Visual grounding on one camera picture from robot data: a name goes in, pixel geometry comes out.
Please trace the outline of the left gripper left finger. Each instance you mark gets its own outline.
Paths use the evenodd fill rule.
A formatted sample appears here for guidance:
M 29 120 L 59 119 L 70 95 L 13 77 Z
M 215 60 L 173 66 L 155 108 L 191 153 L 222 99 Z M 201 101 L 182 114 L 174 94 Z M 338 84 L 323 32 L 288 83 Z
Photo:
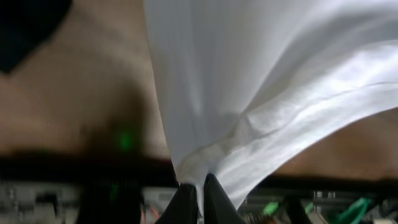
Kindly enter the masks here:
M 181 184 L 155 224 L 197 224 L 197 221 L 196 188 L 190 184 Z

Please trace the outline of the white t-shirt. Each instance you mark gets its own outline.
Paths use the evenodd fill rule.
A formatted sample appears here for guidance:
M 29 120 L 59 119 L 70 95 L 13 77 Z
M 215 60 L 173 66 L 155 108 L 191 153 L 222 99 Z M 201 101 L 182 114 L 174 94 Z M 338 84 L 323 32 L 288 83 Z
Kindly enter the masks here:
M 312 144 L 397 106 L 397 2 L 150 0 L 147 35 L 177 180 L 238 207 Z

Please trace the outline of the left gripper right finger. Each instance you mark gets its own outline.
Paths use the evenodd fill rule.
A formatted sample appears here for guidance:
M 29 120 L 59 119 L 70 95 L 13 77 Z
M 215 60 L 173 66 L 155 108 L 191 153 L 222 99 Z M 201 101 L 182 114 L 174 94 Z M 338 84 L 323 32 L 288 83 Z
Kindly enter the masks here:
M 214 174 L 204 184 L 205 224 L 245 224 Z

